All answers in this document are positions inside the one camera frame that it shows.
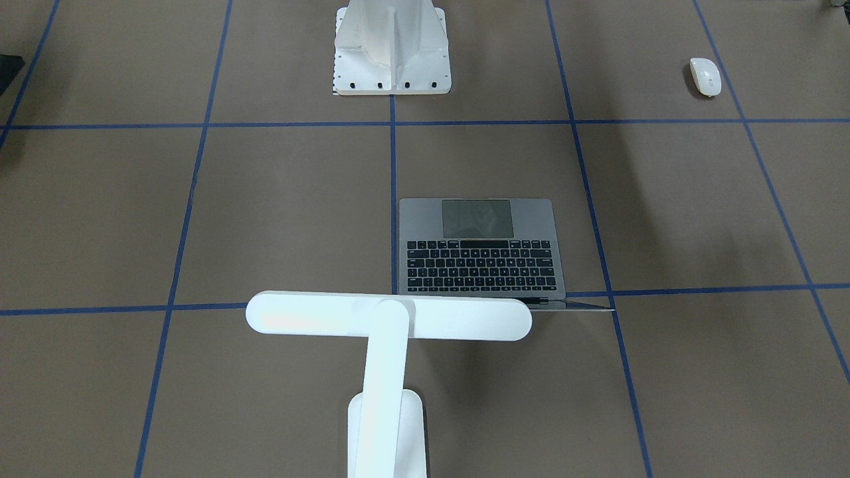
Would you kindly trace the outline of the grey laptop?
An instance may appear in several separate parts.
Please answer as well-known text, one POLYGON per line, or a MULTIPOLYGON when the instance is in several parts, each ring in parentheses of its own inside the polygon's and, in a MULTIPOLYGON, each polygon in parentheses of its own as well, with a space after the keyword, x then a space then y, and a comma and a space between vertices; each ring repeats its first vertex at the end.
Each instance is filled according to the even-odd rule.
POLYGON ((540 312, 611 311, 568 299, 549 199, 401 199, 397 290, 508 297, 540 312))

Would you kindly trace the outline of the white computer mouse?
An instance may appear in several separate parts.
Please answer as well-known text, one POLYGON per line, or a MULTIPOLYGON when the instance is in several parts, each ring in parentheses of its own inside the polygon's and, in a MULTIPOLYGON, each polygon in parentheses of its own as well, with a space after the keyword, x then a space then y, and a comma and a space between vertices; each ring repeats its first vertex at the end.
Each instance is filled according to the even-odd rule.
POLYGON ((713 98, 722 92, 722 76, 712 60, 702 57, 690 58, 689 69, 699 94, 713 98))

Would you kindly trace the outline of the black mouse pad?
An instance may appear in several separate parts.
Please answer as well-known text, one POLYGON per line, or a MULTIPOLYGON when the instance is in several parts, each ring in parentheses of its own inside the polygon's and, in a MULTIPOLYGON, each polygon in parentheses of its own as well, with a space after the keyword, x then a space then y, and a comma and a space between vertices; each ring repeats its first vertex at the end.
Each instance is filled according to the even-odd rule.
POLYGON ((5 94, 15 81, 23 67, 25 59, 19 55, 1 54, 0 56, 0 95, 5 94))

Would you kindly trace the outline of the white desk lamp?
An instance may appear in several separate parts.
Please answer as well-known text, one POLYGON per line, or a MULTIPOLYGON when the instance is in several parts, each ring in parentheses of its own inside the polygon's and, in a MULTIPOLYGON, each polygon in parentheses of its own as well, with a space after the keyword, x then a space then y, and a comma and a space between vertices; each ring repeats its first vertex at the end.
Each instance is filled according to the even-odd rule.
POLYGON ((263 334, 367 339, 363 388, 348 405, 349 477, 428 474, 423 402, 404 387, 410 340, 513 342, 533 324, 516 299, 318 291, 261 291, 246 321, 263 334))

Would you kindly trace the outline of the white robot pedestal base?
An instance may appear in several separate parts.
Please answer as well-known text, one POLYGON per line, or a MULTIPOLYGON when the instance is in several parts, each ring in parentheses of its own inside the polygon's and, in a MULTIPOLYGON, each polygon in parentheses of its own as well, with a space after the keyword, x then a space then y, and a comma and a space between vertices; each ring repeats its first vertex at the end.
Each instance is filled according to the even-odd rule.
POLYGON ((351 1, 335 15, 337 95, 452 90, 446 12, 431 1, 351 1))

